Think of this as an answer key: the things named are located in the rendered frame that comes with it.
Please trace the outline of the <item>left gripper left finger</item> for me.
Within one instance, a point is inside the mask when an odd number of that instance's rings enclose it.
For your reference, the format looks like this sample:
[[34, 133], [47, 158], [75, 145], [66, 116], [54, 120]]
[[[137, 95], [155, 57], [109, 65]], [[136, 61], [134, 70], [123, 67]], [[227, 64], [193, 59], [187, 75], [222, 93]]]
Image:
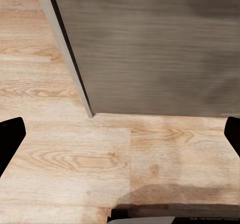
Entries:
[[26, 137], [22, 117], [0, 122], [0, 177]]

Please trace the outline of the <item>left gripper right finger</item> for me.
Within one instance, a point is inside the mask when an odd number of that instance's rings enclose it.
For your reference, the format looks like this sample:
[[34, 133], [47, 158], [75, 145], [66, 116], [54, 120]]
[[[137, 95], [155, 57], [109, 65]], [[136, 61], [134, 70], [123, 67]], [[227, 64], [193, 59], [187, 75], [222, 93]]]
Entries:
[[240, 157], [240, 119], [228, 117], [224, 135]]

